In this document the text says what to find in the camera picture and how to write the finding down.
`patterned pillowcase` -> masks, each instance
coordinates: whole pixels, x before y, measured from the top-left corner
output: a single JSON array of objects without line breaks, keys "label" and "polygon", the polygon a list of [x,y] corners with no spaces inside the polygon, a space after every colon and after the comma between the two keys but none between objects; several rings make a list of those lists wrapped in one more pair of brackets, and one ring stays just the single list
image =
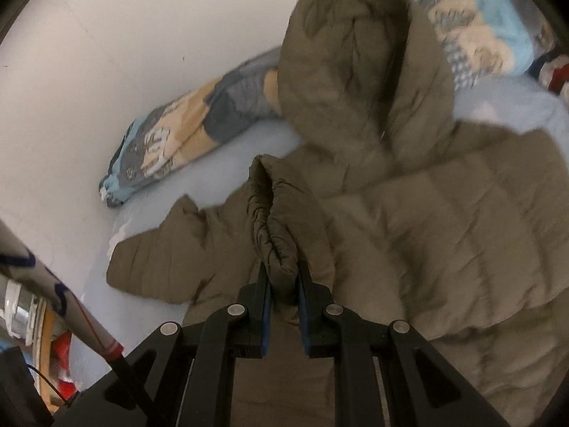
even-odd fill
[{"label": "patterned pillowcase", "polygon": [[99,183],[109,207],[227,143],[260,119],[281,116],[275,48],[136,119]]},{"label": "patterned pillowcase", "polygon": [[534,41],[511,0],[415,0],[433,23],[454,75],[454,89],[485,75],[520,75]]}]

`white wall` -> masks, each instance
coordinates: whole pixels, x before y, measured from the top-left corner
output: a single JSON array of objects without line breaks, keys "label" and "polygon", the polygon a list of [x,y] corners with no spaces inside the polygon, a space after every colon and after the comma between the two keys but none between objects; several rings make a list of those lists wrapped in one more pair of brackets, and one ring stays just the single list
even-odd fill
[{"label": "white wall", "polygon": [[280,44],[296,0],[32,0],[0,45],[0,217],[77,293],[136,116]]}]

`black cable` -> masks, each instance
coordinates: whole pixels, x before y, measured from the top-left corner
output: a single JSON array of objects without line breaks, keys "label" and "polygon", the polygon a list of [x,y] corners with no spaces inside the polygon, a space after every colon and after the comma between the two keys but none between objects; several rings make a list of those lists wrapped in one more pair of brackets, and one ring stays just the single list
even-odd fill
[{"label": "black cable", "polygon": [[26,366],[29,367],[31,370],[33,370],[33,372],[35,372],[43,380],[45,380],[46,384],[49,385],[51,387],[51,389],[58,395],[58,397],[63,400],[63,403],[65,403],[67,406],[71,406],[69,404],[69,402],[67,402],[67,400],[63,397],[63,395],[59,392],[59,390],[55,388],[55,386],[47,379],[47,377],[45,377],[45,375],[43,375],[41,372],[39,372],[39,370],[37,370],[31,364],[26,364]]}]

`red object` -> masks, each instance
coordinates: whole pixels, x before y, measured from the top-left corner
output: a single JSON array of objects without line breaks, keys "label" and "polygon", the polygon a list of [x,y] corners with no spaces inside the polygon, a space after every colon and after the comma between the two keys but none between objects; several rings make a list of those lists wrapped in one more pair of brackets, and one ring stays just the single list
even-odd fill
[{"label": "red object", "polygon": [[105,360],[108,362],[113,362],[122,356],[122,351],[124,347],[115,341],[113,346],[108,350],[108,354],[105,356]]},{"label": "red object", "polygon": [[65,400],[69,400],[77,392],[73,382],[64,382],[61,379],[58,380],[58,390]]},{"label": "red object", "polygon": [[59,336],[53,343],[52,348],[58,355],[59,366],[69,371],[69,347],[71,345],[71,332]]},{"label": "red object", "polygon": [[561,93],[561,88],[563,88],[563,85],[565,85],[566,82],[569,82],[569,63],[553,71],[548,90],[559,95]]}]

